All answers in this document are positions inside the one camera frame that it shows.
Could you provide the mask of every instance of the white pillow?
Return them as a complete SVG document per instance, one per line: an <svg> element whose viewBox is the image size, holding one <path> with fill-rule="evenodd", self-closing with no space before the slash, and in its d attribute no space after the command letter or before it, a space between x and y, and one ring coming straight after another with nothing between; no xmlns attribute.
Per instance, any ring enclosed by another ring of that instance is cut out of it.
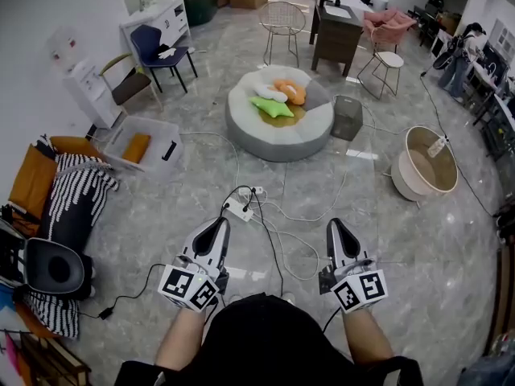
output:
<svg viewBox="0 0 515 386"><path fill-rule="evenodd" d="M285 103L288 100L288 96L283 92L277 92L272 90L268 84L256 83L253 87L254 91L258 96L263 99L275 100L278 103Z"/></svg>

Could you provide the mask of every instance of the green pillow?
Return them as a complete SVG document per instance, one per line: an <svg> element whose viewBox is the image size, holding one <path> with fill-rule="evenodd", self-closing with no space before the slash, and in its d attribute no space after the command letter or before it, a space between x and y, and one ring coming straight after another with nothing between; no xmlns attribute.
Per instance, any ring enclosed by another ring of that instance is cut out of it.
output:
<svg viewBox="0 0 515 386"><path fill-rule="evenodd" d="M294 117L295 115L288 109L285 103L279 103L275 100L263 99L262 97L250 97L253 105L268 113L270 117L276 118L277 116Z"/></svg>

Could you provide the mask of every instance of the navy blue chair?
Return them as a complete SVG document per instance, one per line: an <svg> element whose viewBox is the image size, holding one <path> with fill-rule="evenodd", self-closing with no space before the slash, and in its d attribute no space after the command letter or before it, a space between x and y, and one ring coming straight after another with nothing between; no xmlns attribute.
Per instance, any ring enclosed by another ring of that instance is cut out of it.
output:
<svg viewBox="0 0 515 386"><path fill-rule="evenodd" d="M160 92L163 92L163 90L159 85L158 79L155 77L155 68L170 68L172 76L174 75L175 70L175 73L177 74L177 77L179 78L184 91L187 92L183 79L177 70L177 64L185 55L187 55L187 59L190 61L190 65L192 66L193 72L195 73L195 77L198 77L196 74L195 66L192 62L192 58L187 52L187 47L175 47L174 55L169 56L166 59L159 58L161 31L158 28L142 24L140 27L130 33L130 40L132 41L134 47L136 47L142 66L150 69L150 73L152 73L155 84L158 86Z"/></svg>

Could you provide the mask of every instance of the pink chair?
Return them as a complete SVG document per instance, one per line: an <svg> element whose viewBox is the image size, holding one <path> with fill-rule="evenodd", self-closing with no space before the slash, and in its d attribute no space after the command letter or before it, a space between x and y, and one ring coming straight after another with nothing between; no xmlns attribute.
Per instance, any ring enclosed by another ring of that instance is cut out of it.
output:
<svg viewBox="0 0 515 386"><path fill-rule="evenodd" d="M401 42L402 36L416 23L410 16L396 9L388 9L379 13L365 12L365 31L370 36L374 49L377 43L395 44Z"/></svg>

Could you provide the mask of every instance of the marble floor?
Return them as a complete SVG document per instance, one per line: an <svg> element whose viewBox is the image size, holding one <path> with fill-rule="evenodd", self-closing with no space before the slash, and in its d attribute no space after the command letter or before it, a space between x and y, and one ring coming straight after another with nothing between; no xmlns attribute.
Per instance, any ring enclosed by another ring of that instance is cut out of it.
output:
<svg viewBox="0 0 515 386"><path fill-rule="evenodd" d="M385 92L377 101L355 80L370 59L369 41L362 37L347 80L341 76L343 65L324 60L316 72L311 71L313 47L308 44L308 31L314 3L290 1L301 5L307 17L306 30L299 34L302 70L331 94L359 99L373 112L378 129L397 132L424 124L439 131L434 107L419 79L430 63L428 49L418 46L415 34L408 34L399 47L406 64L397 97ZM162 70L164 111L144 97L128 105L129 113L173 122L183 132L225 134L228 91L245 73L262 66L266 37L257 11L219 10L210 23L192 28L191 45L196 49L192 58L199 78L194 78L187 61L179 65L188 94L168 70ZM274 45L272 61L295 66L286 40ZM495 166L486 157L470 113L437 88L437 78L438 73L431 71L425 81L456 158L485 207L494 212L502 198ZM375 84L369 75L365 79ZM373 125L366 112L365 121ZM97 296L83 302L84 312L97 314L119 294L136 294L150 266L172 262L187 234L216 216L233 188L237 165L230 145L210 134L184 135L183 142L184 154L170 182L119 174L121 187L109 193L86 249L96 261L98 277ZM376 304L373 314L394 350L420 363L427 385L455 384L460 370L479 357L484 347L492 315L498 243L492 220L462 178L452 193L428 199L420 207L396 192L391 178L383 173L402 142L402 135L365 126L353 142L332 138L318 154L292 163L264 162L236 146L239 183L262 186L268 200L285 213L312 219L332 205L347 174L335 207L319 221L291 221L274 206L264 206L265 217L278 230L312 245L321 257L317 267L314 253L304 243L282 235L284 261L300 277L312 276L327 264L327 222L338 216L353 224L385 271L389 298ZM278 272L265 231L254 222L244 224L230 214L228 218L232 234L226 266L231 278L225 298L278 294ZM279 252L276 235L273 239ZM319 295L317 278L300 281L292 277L279 257L285 291L292 292L297 306L323 326L336 303ZM177 313L156 292L159 277L154 271L144 294L137 300L121 299L107 320L80 319L80 338L69 345L92 368L93 384L112 384L124 360L154 358ZM340 316L332 321L327 336L335 347L348 350Z"/></svg>

